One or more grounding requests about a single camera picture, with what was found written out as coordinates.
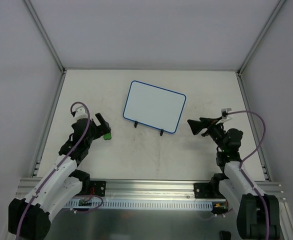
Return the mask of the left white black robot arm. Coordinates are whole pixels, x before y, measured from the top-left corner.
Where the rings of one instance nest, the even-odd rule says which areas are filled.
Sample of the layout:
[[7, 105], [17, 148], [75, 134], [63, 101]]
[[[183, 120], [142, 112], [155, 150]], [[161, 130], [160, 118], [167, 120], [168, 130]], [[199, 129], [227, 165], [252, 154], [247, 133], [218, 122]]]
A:
[[106, 182], [91, 180], [90, 174], [78, 169], [89, 154], [94, 140], [111, 139], [111, 127], [100, 113], [96, 124], [90, 115], [73, 111], [73, 133], [61, 146], [57, 159], [48, 173], [23, 198], [14, 198], [8, 206], [8, 232], [17, 240], [43, 240], [60, 210], [75, 196], [84, 197], [88, 206], [93, 197], [103, 204]]

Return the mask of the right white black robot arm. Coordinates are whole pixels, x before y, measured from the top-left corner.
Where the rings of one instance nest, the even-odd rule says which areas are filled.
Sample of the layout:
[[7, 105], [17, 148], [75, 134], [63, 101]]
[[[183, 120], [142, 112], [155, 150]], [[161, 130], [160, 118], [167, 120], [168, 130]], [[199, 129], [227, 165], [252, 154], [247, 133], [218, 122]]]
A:
[[224, 129], [226, 117], [187, 120], [193, 135], [211, 137], [217, 145], [216, 173], [201, 192], [225, 198], [236, 213], [236, 227], [243, 240], [278, 240], [281, 236], [280, 206], [276, 196], [265, 193], [249, 176], [239, 149], [244, 133]]

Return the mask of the blue framed whiteboard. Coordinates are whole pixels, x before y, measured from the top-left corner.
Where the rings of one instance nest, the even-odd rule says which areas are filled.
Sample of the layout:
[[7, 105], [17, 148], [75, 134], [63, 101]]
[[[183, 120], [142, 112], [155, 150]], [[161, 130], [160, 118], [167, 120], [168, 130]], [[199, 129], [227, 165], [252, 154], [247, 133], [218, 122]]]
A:
[[130, 83], [123, 118], [174, 134], [187, 97], [185, 94], [134, 80]]

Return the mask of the green black whiteboard eraser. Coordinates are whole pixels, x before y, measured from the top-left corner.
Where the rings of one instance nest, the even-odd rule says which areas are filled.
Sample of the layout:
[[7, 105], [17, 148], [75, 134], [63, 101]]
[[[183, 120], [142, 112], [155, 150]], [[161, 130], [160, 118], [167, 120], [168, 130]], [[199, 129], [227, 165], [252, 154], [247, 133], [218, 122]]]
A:
[[107, 133], [107, 134], [105, 134], [104, 136], [103, 136], [103, 139], [104, 140], [111, 140], [112, 139], [112, 135], [111, 135], [111, 133], [109, 132], [109, 133]]

